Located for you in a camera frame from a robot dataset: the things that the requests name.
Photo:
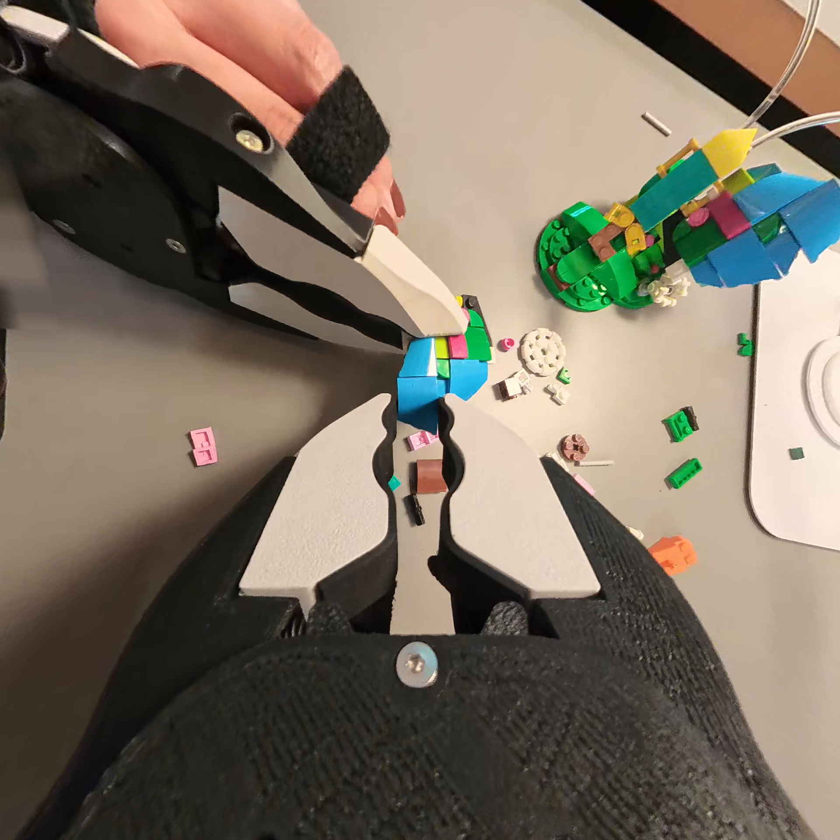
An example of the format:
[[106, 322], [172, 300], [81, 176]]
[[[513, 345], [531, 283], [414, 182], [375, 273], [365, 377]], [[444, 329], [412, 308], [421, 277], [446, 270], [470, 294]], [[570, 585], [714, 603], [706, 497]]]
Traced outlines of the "orange brick separator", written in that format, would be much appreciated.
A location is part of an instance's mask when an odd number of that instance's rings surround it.
[[668, 576], [676, 576], [697, 563], [697, 551], [691, 541], [681, 535], [663, 537], [648, 548], [659, 567]]

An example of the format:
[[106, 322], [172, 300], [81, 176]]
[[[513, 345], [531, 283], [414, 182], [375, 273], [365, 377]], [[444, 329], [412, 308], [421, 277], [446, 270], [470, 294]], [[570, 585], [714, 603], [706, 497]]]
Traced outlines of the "person's left hand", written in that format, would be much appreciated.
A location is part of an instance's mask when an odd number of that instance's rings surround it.
[[178, 65], [242, 104], [309, 181], [398, 233], [391, 137], [355, 72], [294, 1], [98, 1], [101, 36], [140, 67]]

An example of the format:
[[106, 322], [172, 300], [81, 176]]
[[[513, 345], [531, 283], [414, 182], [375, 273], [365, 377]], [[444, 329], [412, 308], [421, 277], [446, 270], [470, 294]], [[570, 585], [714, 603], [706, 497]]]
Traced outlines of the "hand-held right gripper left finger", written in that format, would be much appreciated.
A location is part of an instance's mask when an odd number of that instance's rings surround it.
[[239, 581], [241, 595], [326, 598], [396, 535], [396, 414], [382, 393], [319, 431], [297, 453]]

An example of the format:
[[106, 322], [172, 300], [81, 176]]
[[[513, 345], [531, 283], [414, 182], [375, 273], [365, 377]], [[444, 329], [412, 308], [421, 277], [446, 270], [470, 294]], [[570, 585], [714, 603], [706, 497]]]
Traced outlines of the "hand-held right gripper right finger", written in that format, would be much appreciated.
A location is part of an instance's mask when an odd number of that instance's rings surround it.
[[439, 408], [450, 470], [440, 554], [524, 601], [598, 595], [601, 585], [538, 454], [456, 395]]

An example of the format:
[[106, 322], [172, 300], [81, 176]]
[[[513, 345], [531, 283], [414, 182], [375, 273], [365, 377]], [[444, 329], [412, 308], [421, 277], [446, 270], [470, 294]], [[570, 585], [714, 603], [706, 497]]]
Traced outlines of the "clear curved tube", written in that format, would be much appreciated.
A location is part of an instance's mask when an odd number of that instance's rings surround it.
[[776, 129], [773, 129], [753, 140], [751, 148], [758, 148], [762, 144], [772, 140], [781, 139], [789, 134], [809, 130], [813, 128], [821, 128], [835, 123], [839, 123], [839, 111], [824, 112], [801, 119], [788, 122]]
[[769, 93], [761, 101], [760, 105], [741, 123], [739, 126], [741, 130], [747, 130], [756, 125], [786, 89], [794, 74], [799, 69], [805, 53], [812, 42], [822, 6], [823, 1], [808, 2], [801, 34], [786, 68]]

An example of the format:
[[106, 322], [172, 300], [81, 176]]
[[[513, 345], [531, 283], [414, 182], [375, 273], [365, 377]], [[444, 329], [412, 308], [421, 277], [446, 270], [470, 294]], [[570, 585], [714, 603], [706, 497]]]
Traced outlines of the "small blue green lego assembly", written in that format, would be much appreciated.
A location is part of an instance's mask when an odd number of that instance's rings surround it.
[[495, 351], [478, 297], [457, 298], [467, 316], [464, 333], [413, 339], [396, 380], [397, 418], [416, 430], [438, 432], [438, 401], [454, 394], [468, 401], [487, 382]]

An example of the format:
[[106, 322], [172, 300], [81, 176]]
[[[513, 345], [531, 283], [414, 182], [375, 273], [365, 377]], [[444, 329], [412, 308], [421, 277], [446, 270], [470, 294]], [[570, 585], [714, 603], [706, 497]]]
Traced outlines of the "white round lego plate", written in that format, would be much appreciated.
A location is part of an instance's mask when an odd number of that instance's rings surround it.
[[522, 337], [519, 355], [524, 369], [531, 375], [557, 377], [564, 367], [566, 348], [557, 332], [537, 328]]

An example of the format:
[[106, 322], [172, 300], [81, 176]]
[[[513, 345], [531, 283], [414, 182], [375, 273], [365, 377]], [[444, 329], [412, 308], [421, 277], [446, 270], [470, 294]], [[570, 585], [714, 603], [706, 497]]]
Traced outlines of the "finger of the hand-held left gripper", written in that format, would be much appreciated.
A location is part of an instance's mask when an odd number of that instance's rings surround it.
[[259, 268], [335, 292], [414, 337], [463, 333], [467, 316], [443, 281], [386, 226], [348, 257], [220, 187], [219, 221]]
[[273, 322], [297, 329], [327, 343], [387, 354], [404, 354], [406, 351], [406, 344], [401, 334], [397, 337], [397, 346], [391, 346], [378, 339], [367, 337], [349, 325], [331, 322], [314, 314], [279, 291], [269, 289], [258, 282], [231, 286], [228, 289], [228, 295], [231, 302], [241, 308], [256, 312]]

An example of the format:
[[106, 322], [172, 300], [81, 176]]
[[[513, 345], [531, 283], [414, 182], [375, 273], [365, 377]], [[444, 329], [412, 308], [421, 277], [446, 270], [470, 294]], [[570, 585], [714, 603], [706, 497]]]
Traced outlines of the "white plastic base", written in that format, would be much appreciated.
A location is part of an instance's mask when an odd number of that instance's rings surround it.
[[[839, 256], [757, 293], [749, 500], [775, 538], [839, 549]], [[791, 460], [789, 448], [805, 457]]]

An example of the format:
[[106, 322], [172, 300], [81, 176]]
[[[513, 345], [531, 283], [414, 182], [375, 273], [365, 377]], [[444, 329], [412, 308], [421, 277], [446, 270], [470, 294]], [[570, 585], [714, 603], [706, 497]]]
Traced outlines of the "green lego bird model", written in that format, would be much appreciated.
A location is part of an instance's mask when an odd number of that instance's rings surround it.
[[625, 202], [564, 209], [535, 248], [550, 294], [576, 312], [668, 308], [691, 285], [753, 286], [800, 256], [815, 263], [838, 243], [838, 180], [747, 167], [755, 134], [690, 140]]

